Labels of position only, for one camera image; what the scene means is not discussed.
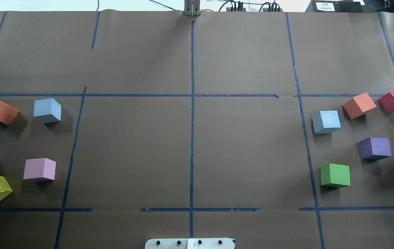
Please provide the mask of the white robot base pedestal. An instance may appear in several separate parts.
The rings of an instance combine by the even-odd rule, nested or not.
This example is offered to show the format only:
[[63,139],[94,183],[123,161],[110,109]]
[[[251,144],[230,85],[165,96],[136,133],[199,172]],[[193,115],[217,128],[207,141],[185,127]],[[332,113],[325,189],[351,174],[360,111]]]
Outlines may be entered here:
[[235,249],[231,238],[157,238],[149,239],[145,249]]

